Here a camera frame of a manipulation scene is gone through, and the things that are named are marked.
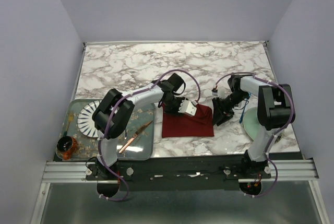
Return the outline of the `dark red cloth napkin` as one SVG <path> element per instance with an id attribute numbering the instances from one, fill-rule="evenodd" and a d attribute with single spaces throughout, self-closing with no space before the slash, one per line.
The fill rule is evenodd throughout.
<path id="1" fill-rule="evenodd" d="M 172 115 L 163 112 L 162 138 L 169 137 L 214 137 L 212 109 L 197 104 L 195 116 Z"/>

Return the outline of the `blue handled fork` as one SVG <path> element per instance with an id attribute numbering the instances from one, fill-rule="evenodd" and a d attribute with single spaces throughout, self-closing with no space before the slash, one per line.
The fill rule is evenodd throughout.
<path id="1" fill-rule="evenodd" d="M 241 114 L 241 117 L 240 117 L 240 119 L 239 119 L 239 123 L 240 123 L 240 124 L 242 124 L 242 122 L 243 122 L 243 118 L 244 118 L 245 110 L 246 110 L 247 105 L 249 104 L 249 99 L 250 99 L 250 97 L 251 97 L 251 94 L 249 93 L 248 96 L 246 97 L 246 99 L 244 100 L 244 101 L 245 101 L 245 104 L 244 104 L 244 106 L 243 106 L 243 108 L 242 108 L 242 114 Z"/>

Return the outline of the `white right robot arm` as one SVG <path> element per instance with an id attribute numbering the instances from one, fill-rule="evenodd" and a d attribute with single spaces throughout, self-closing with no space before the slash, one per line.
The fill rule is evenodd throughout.
<path id="1" fill-rule="evenodd" d="M 295 120 L 291 87 L 256 77 L 254 73 L 240 72 L 227 75 L 231 93 L 218 97 L 218 86 L 212 89 L 214 98 L 212 124 L 219 126 L 234 116 L 234 107 L 254 95 L 258 98 L 257 119 L 260 123 L 256 139 L 236 167 L 246 178 L 263 172 L 269 161 L 269 151 L 279 134 Z"/>

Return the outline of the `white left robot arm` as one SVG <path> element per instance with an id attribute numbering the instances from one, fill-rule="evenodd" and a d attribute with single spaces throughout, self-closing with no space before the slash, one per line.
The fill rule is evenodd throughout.
<path id="1" fill-rule="evenodd" d="M 115 176 L 117 162 L 117 138 L 126 130 L 133 111 L 153 103 L 163 106 L 163 112 L 181 115 L 179 108 L 185 100 L 177 91 L 185 88 L 185 81 L 172 74 L 167 80 L 154 80 L 148 85 L 128 92 L 111 89 L 92 115 L 94 126 L 99 133 L 98 174 L 105 180 Z"/>

